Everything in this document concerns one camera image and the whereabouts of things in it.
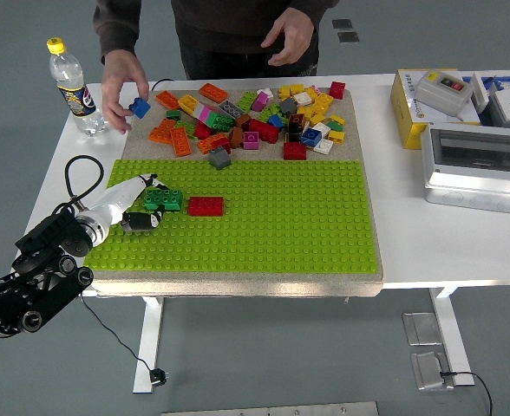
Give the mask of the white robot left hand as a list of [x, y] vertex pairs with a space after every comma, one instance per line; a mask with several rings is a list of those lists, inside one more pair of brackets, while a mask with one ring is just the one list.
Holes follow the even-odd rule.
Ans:
[[142, 174], [109, 187], [89, 209], [80, 212], [76, 219], [88, 224], [100, 234], [95, 241], [101, 241], [101, 235], [108, 234], [110, 226], [122, 221], [123, 213], [130, 208], [143, 191], [155, 186], [161, 190], [168, 187], [157, 179], [156, 174]]

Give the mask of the person's left hand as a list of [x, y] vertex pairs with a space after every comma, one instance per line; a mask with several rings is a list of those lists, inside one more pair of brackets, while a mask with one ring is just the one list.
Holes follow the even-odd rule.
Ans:
[[269, 48], [280, 35], [284, 36], [283, 48], [269, 59], [268, 65], [280, 67], [297, 62], [309, 48], [313, 30], [313, 23], [305, 13], [287, 8], [261, 43], [262, 48]]

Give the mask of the person's right hand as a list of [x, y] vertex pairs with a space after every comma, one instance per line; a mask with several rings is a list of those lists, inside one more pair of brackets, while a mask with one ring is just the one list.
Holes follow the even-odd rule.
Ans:
[[148, 100], [149, 84], [137, 57], [120, 49], [105, 54], [101, 81], [102, 113], [109, 124], [121, 134], [131, 130], [127, 117], [133, 114], [120, 104], [121, 90], [126, 82], [134, 83], [137, 95], [142, 100]]

